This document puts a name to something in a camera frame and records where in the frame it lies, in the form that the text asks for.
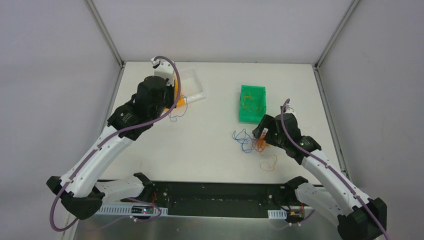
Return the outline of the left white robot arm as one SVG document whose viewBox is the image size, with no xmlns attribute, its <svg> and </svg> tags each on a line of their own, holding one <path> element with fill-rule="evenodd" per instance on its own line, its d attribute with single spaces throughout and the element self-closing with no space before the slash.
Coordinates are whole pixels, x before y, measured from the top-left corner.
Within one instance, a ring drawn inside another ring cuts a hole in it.
<svg viewBox="0 0 424 240">
<path fill-rule="evenodd" d="M 137 92 L 115 109 L 97 141 L 77 165 L 61 177 L 51 176 L 47 180 L 47 186 L 56 195 L 54 202 L 61 202 L 78 220 L 85 220 L 104 204 L 127 198 L 149 201 L 153 195 L 152 182 L 142 173 L 107 182 L 100 182 L 99 178 L 123 150 L 176 107 L 180 94 L 178 78 L 171 83 L 153 75 L 140 82 Z"/>
</svg>

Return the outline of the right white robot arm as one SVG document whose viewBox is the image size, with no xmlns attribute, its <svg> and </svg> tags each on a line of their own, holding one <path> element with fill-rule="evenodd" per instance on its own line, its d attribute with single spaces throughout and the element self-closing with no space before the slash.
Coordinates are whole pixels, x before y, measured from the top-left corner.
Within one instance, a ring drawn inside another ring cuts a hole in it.
<svg viewBox="0 0 424 240">
<path fill-rule="evenodd" d="M 264 115 L 253 130 L 274 147 L 310 172 L 325 188 L 318 190 L 301 176 L 286 182 L 284 200 L 312 207 L 335 225 L 343 240 L 374 240 L 387 235 L 387 205 L 381 198 L 371 198 L 335 169 L 322 147 L 311 136 L 302 135 L 294 114 L 275 117 Z"/>
</svg>

